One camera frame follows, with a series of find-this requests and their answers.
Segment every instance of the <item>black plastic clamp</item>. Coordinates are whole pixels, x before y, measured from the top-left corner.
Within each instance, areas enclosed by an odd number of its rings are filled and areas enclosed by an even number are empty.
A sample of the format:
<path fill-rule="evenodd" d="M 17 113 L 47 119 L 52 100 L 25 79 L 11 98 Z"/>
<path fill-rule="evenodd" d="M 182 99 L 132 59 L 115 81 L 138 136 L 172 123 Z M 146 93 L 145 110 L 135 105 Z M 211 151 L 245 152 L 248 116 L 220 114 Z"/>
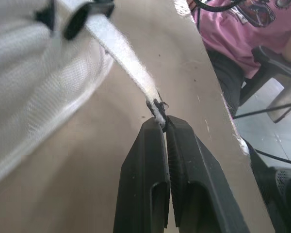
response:
<path fill-rule="evenodd" d="M 94 0 L 82 5 L 71 17 L 64 29 L 64 38 L 74 39 L 85 25 L 89 15 L 104 14 L 110 17 L 114 9 L 114 0 Z"/>
<path fill-rule="evenodd" d="M 41 10 L 35 12 L 35 20 L 44 23 L 51 31 L 54 30 L 55 26 L 55 2 L 49 0 L 47 6 Z"/>
<path fill-rule="evenodd" d="M 113 233 L 163 233 L 170 180 L 160 125 L 143 123 L 121 168 Z"/>

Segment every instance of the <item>white fabric strap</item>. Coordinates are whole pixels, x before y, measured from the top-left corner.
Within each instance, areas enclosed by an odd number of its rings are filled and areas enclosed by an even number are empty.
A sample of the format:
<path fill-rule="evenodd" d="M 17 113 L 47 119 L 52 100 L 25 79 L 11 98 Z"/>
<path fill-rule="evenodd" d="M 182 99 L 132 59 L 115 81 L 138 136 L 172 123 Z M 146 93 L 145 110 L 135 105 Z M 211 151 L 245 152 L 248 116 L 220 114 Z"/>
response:
<path fill-rule="evenodd" d="M 161 97 L 155 83 L 146 68 L 138 60 L 127 39 L 104 15 L 90 16 L 86 22 L 87 30 L 98 40 L 100 45 L 122 66 L 132 80 L 144 93 L 150 103 L 152 113 L 156 120 L 164 128 L 165 119 L 158 107 L 154 104 L 156 99 L 161 103 Z"/>

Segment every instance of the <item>table surface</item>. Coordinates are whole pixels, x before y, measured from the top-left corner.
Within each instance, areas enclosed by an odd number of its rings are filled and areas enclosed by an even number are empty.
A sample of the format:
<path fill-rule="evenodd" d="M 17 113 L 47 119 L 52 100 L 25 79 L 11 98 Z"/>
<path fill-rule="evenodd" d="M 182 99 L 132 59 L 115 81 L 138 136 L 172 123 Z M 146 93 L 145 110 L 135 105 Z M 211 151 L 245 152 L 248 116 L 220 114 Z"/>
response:
<path fill-rule="evenodd" d="M 167 113 L 189 122 L 220 162 L 250 231 L 274 232 L 195 25 L 170 0 L 116 1 L 112 21 L 153 75 Z M 150 117 L 115 64 L 90 100 L 0 183 L 0 233 L 111 233 L 121 165 Z M 165 232 L 178 232 L 172 209 Z"/>

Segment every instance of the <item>white floor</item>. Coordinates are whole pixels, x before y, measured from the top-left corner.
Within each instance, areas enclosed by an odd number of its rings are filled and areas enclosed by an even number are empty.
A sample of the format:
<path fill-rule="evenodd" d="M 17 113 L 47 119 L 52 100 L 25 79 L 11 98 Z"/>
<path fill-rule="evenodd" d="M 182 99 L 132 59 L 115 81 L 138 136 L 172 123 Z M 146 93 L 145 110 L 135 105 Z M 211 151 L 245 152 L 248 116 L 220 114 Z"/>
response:
<path fill-rule="evenodd" d="M 270 79 L 253 97 L 237 111 L 243 114 L 266 108 L 283 89 L 275 79 Z M 240 135 L 250 144 L 266 153 L 291 160 L 291 114 L 275 124 L 267 113 L 248 116 L 235 120 Z M 261 155 L 268 166 L 284 166 L 290 164 Z"/>

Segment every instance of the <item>wire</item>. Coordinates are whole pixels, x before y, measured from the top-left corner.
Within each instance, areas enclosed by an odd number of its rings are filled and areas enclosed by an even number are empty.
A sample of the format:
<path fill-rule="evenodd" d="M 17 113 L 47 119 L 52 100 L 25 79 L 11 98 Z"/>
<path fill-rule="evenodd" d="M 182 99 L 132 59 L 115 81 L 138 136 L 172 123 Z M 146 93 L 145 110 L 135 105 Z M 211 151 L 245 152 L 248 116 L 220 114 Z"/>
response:
<path fill-rule="evenodd" d="M 262 154 L 264 156 L 267 156 L 267 157 L 270 157 L 272 159 L 276 159 L 276 160 L 279 160 L 279 161 L 282 161 L 282 162 L 285 162 L 285 163 L 288 163 L 288 164 L 291 164 L 291 160 L 288 160 L 288 159 L 283 159 L 283 158 L 280 158 L 280 157 L 277 157 L 277 156 L 274 156 L 274 155 L 271 155 L 271 154 L 268 154 L 268 153 L 265 153 L 265 152 L 262 152 L 260 150 L 257 150 L 257 149 L 254 149 L 257 153 L 259 154 Z"/>
<path fill-rule="evenodd" d="M 235 0 L 235 1 L 231 2 L 229 5 L 225 5 L 225 6 L 209 6 L 207 4 L 202 3 L 200 0 L 194 0 L 194 2 L 196 3 L 196 5 L 198 7 L 202 8 L 206 11 L 210 11 L 210 12 L 227 11 L 227 10 L 233 8 L 234 6 L 238 5 L 242 1 L 245 1 L 245 0 Z"/>
<path fill-rule="evenodd" d="M 283 109 L 283 108 L 289 108 L 289 107 L 291 107 L 291 103 L 280 105 L 278 107 L 266 108 L 266 109 L 262 109 L 262 110 L 258 110 L 258 111 L 254 111 L 254 112 L 250 112 L 250 113 L 240 114 L 240 115 L 234 116 L 233 119 L 248 117 L 248 116 L 266 113 L 266 112 L 272 112 L 272 111 L 276 111 L 276 110 Z"/>
<path fill-rule="evenodd" d="M 197 7 L 197 30 L 199 31 L 199 21 L 200 21 L 200 7 Z"/>

